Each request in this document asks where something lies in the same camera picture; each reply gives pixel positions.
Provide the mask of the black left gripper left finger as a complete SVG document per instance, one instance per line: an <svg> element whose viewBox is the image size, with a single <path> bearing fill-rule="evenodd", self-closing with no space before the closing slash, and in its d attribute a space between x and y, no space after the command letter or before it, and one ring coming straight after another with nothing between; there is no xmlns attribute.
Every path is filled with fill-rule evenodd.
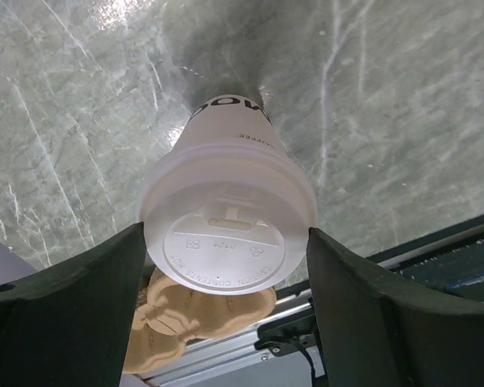
<svg viewBox="0 0 484 387"><path fill-rule="evenodd" d="M135 223L0 285L0 386L117 386L146 245Z"/></svg>

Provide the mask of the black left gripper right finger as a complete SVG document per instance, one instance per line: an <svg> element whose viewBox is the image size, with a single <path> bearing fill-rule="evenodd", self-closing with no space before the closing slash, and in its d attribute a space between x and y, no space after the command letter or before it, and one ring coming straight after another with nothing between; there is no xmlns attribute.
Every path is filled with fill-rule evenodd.
<svg viewBox="0 0 484 387"><path fill-rule="evenodd" d="M332 386L484 386L484 303L405 279L309 231L307 268Z"/></svg>

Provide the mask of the white plastic cup lid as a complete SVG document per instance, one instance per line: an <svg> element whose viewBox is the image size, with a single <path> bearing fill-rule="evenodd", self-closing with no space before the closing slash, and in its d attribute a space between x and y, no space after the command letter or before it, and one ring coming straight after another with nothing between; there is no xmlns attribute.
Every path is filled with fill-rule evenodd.
<svg viewBox="0 0 484 387"><path fill-rule="evenodd" d="M242 144L171 152L144 178L137 208L148 258L204 293L255 293L285 280L317 222L305 173L287 156Z"/></svg>

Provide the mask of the white paper coffee cup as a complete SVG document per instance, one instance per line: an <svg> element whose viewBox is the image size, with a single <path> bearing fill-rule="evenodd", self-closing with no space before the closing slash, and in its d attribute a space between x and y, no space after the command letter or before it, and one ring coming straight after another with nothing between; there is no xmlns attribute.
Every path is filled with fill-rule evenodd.
<svg viewBox="0 0 484 387"><path fill-rule="evenodd" d="M186 123L173 146L193 146L243 140L283 153L285 148L264 109L250 98L225 94L204 102Z"/></svg>

